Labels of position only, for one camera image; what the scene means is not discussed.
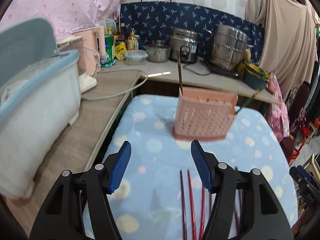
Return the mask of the brown wooden chopstick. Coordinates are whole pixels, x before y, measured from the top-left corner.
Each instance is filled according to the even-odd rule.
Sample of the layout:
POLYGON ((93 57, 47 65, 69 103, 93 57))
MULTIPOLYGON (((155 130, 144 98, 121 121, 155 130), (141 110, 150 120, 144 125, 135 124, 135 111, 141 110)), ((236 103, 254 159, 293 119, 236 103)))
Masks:
POLYGON ((181 60, 180 60, 180 51, 176 51, 176 60, 177 60, 177 67, 178 67, 178 79, 180 85, 180 92, 183 95, 183 82, 182 82, 182 68, 181 68, 181 60))

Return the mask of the red chopstick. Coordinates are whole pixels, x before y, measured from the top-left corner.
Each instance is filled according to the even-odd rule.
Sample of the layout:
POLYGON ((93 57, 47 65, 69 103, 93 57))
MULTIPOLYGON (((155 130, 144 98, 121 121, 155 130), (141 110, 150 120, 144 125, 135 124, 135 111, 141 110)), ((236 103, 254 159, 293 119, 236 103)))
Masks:
POLYGON ((195 222, 195 208, 194 208, 194 198, 193 198, 193 189, 192 189, 192 183, 191 183, 190 170, 187 170, 187 176, 188 176, 188 188, 189 188, 192 240, 197 240, 196 222, 195 222))
POLYGON ((201 191, 201 218, 200 218, 200 228, 199 228, 199 240, 202 239, 204 233, 204 218, 205 218, 205 188, 202 187, 201 191))

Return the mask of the dark purple chopstick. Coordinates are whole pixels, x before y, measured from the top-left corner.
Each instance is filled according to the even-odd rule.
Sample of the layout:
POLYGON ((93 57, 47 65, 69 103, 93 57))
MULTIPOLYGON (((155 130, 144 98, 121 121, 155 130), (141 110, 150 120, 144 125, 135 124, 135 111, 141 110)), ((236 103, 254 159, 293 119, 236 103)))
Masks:
POLYGON ((184 182, 183 182, 183 172, 180 170, 180 186, 181 186, 181 203, 182 203, 182 233, 183 240, 187 240, 187 222, 185 215, 185 196, 184 196, 184 182))

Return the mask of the light blue dotted blanket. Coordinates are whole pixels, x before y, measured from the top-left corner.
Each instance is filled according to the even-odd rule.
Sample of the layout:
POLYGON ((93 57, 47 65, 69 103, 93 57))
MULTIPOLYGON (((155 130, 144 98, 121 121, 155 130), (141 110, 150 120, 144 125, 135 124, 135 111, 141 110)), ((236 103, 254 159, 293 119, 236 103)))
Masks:
MULTIPOLYGON (((192 238, 187 170, 193 189, 196 234, 201 218, 202 183, 191 156, 189 141, 172 136, 177 99, 140 95, 125 110, 107 149, 117 152, 131 144, 131 158, 120 187, 108 197, 123 239, 182 239, 180 170, 183 172, 187 237, 192 238)), ((202 148, 219 161, 241 171, 259 169, 278 197, 290 225, 298 218, 297 197, 289 166, 265 118, 243 109, 226 138, 203 142, 202 148)), ((215 197, 205 191, 204 225, 215 197)))

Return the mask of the pink floral hanging cloth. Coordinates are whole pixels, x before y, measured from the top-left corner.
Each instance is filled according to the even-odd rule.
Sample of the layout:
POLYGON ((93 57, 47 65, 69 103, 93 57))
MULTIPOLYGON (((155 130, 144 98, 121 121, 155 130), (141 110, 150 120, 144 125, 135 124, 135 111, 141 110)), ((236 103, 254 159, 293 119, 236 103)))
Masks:
POLYGON ((273 97, 277 99, 280 104, 269 104, 267 112, 265 113, 265 119, 274 133, 274 140, 277 139, 278 142, 281 142, 284 138, 289 137, 290 134, 289 116, 278 80, 274 73, 270 73, 270 81, 267 87, 274 91, 273 97))

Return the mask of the pink plastic utensil holder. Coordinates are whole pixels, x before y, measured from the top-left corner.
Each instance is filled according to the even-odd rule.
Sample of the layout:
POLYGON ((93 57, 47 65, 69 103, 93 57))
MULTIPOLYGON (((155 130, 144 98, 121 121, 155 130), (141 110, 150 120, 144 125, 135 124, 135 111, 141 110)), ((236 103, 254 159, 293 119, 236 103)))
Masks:
POLYGON ((177 140, 225 139, 234 120, 238 96, 217 90, 182 87, 172 135, 177 140))

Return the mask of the white blender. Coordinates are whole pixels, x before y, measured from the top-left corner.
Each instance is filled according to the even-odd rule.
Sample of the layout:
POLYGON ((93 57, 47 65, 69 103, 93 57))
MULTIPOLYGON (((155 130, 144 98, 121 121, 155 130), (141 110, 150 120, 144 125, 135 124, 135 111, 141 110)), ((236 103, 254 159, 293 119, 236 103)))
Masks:
POLYGON ((77 61, 79 83, 81 93, 85 93, 97 86, 97 80, 87 73, 85 63, 85 48, 82 36, 70 36, 57 41, 57 47, 60 52, 77 49, 79 51, 79 59, 77 61))

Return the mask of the green detergent bottle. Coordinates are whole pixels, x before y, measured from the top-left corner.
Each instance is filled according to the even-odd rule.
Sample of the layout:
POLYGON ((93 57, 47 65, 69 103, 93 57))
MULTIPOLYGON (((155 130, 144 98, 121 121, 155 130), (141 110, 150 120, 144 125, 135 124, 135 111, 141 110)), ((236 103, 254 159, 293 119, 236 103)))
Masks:
POLYGON ((103 67, 111 67, 114 65, 114 36, 112 35, 112 29, 107 29, 107 34, 104 36, 105 40, 105 61, 102 63, 103 67))

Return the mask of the beige hanging cloth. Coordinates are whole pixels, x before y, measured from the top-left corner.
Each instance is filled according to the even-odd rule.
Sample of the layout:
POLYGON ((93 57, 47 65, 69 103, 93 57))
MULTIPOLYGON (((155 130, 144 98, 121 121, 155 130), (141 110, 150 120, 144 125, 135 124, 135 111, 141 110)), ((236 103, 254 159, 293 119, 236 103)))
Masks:
POLYGON ((275 74, 283 98, 290 89, 310 82, 317 48, 306 5, 296 0, 248 0, 245 19, 265 28, 259 66, 275 74))

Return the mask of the yellow snack packet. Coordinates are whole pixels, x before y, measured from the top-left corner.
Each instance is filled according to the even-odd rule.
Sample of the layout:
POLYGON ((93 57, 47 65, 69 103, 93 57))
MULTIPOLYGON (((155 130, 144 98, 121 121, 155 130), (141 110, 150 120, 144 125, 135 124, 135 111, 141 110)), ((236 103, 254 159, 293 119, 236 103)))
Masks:
POLYGON ((118 45, 115 46, 115 57, 118 61, 124 61, 126 59, 126 45, 124 42, 120 42, 118 45))

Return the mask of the large steel steamer pot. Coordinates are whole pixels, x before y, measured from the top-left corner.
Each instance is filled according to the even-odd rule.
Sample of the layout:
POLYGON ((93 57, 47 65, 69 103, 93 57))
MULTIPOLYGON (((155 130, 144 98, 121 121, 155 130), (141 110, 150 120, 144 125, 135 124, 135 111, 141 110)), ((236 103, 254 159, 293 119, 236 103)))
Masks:
POLYGON ((228 25, 216 25, 213 31, 207 30, 212 38, 210 63, 233 71, 240 64, 248 45, 248 36, 241 30, 228 25))

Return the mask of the grey-blue dish rack lid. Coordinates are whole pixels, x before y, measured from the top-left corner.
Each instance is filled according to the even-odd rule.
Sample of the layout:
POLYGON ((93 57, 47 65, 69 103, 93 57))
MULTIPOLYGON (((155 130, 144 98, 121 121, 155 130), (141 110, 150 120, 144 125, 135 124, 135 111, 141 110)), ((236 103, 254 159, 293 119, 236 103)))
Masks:
POLYGON ((1 86, 29 65, 58 55, 51 24, 33 18, 1 31, 1 86))

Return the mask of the oil bottle yellow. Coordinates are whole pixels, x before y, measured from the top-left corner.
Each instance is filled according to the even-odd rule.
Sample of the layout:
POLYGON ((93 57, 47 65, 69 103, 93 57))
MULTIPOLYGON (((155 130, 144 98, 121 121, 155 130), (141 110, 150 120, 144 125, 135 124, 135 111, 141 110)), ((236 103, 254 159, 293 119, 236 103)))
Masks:
POLYGON ((127 38, 127 50, 138 50, 138 40, 134 28, 131 29, 130 36, 127 38))

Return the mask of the white carton box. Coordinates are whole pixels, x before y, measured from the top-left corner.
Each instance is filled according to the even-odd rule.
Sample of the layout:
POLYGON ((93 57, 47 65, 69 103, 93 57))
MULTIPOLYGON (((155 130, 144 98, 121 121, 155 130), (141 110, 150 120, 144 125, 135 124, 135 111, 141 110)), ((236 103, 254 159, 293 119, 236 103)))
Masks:
POLYGON ((103 26, 105 35, 108 34, 108 29, 111 29, 112 35, 117 35, 117 26, 114 19, 102 19, 98 21, 99 26, 103 26))

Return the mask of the pink dotted sheet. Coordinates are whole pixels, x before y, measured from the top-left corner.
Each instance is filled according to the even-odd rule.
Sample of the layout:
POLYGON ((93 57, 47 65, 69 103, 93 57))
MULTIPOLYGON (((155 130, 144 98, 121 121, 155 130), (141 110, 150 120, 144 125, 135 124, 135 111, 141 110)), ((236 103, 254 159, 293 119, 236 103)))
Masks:
POLYGON ((1 29, 45 18, 60 40, 80 29, 98 26, 99 20, 116 19, 123 0, 13 0, 1 19, 1 29))

